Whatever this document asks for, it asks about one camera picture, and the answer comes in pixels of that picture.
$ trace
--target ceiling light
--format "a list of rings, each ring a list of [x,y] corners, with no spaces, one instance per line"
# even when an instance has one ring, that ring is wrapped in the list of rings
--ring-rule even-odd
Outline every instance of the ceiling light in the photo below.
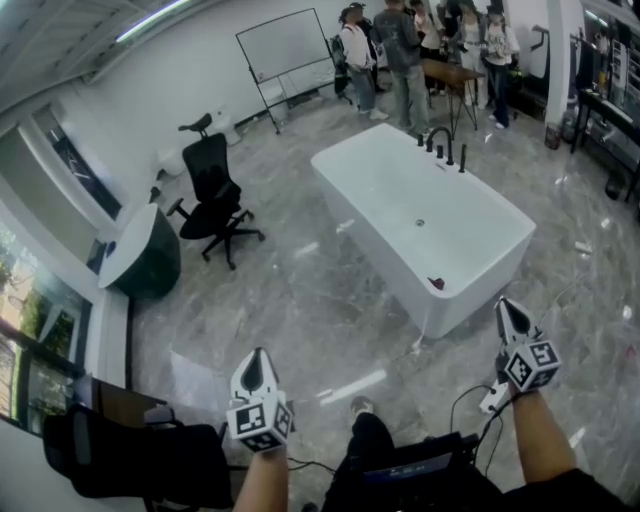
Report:
[[[169,11],[172,11],[173,9],[175,9],[176,7],[180,7],[182,4],[186,4],[187,2],[189,2],[189,0],[177,0],[175,2],[173,2],[172,4],[167,5],[166,7],[163,7],[162,9],[160,9],[158,12],[156,12],[155,14],[152,14],[151,16],[149,16],[148,18],[143,19],[141,22],[139,22],[137,25],[135,25],[133,28],[130,28],[129,30],[127,30],[124,34],[122,34],[120,37],[118,37],[116,39],[117,43],[120,43],[122,41],[124,41],[125,39],[127,39],[129,36],[131,36],[132,34],[135,34],[136,32],[138,32],[139,30],[143,29],[144,27],[146,27],[149,23],[153,23],[155,20],[157,20],[158,18],[160,18],[161,16],[164,16],[165,14],[167,14]]]

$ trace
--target black office chair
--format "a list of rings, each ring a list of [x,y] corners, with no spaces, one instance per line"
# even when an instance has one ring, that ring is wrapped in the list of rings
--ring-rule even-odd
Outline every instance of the black office chair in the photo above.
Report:
[[[202,140],[182,152],[200,204],[189,214],[182,208],[181,198],[169,208],[167,215],[171,216],[177,212],[186,219],[180,230],[180,236],[186,240],[202,240],[215,235],[213,242],[202,253],[205,261],[209,261],[208,253],[224,242],[227,263],[231,270],[235,270],[236,265],[231,261],[231,238],[239,235],[258,235],[258,239],[263,242],[266,237],[256,229],[238,228],[247,217],[253,220],[254,215],[245,210],[234,216],[242,210],[242,189],[229,176],[226,137],[222,133],[211,136],[207,134],[206,130],[211,122],[211,115],[207,114],[192,125],[178,128],[180,131],[198,132],[202,137]]]
[[[85,498],[166,500],[189,510],[232,507],[230,468],[216,430],[185,427],[168,407],[149,413],[147,428],[124,427],[81,405],[48,416],[42,436],[47,462]]]

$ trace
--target bathtub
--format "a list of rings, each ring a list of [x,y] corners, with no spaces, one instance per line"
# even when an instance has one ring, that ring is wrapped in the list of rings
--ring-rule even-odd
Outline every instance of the bathtub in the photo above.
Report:
[[[438,134],[434,142],[443,141]],[[311,163],[338,231],[349,233],[428,338],[447,334],[509,283],[536,229],[473,174],[447,166],[446,149],[439,160],[435,144],[426,153],[387,124]]]

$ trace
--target human arm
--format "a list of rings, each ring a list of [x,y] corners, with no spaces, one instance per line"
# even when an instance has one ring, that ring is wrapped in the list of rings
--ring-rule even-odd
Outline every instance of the human arm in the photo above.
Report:
[[[288,502],[286,450],[254,455],[233,512],[287,512]]]
[[[527,484],[546,482],[576,468],[569,441],[538,391],[515,401],[513,417]]]

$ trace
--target black cable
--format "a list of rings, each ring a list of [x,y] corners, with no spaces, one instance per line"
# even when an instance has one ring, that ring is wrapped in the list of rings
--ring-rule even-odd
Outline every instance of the black cable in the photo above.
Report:
[[[486,384],[480,384],[479,386],[474,386],[471,389],[468,389],[467,391],[465,391],[464,393],[462,393],[455,402],[453,402],[453,405],[451,406],[451,418],[449,420],[449,433],[453,434],[453,412],[456,408],[457,403],[462,400],[465,396],[467,396],[469,393],[472,393],[473,391],[476,391],[478,389],[486,389],[488,391],[491,392],[492,395],[496,394],[496,390],[493,389],[491,386],[487,386]]]
[[[498,419],[500,420],[500,430],[498,430],[498,437],[496,438],[496,444],[493,445],[493,450],[491,451],[489,462],[487,462],[487,467],[484,470],[485,478],[488,478],[489,466],[491,466],[491,462],[493,461],[493,456],[495,455],[496,450],[498,449],[498,444],[500,443],[500,436],[502,435],[502,430],[504,429],[504,421],[502,419],[502,416],[498,416]]]
[[[335,469],[330,468],[329,466],[326,466],[326,465],[322,464],[322,462],[316,462],[315,460],[298,460],[298,459],[294,459],[293,457],[287,457],[287,460],[290,460],[291,462],[295,462],[296,464],[301,464],[297,468],[289,469],[289,471],[298,471],[299,469],[308,468],[309,466],[318,466],[318,467],[321,467],[323,469],[326,469],[332,475],[336,474],[336,470]]]
[[[509,398],[509,400],[507,400],[505,403],[503,403],[500,407],[498,407],[495,412],[493,413],[493,415],[491,416],[491,419],[489,419],[489,421],[487,421],[486,425],[484,426],[484,430],[482,431],[482,435],[480,436],[480,440],[478,441],[478,446],[476,446],[476,451],[473,455],[473,465],[476,465],[476,461],[478,459],[478,451],[480,451],[480,445],[482,444],[482,441],[484,441],[484,438],[487,436],[487,432],[489,432],[489,429],[491,428],[491,423],[493,422],[493,420],[495,420],[496,418],[500,417],[500,415],[502,414],[502,412],[509,407],[511,404],[517,402],[520,397],[524,396],[526,393],[517,393],[515,395],[513,395],[511,398]]]

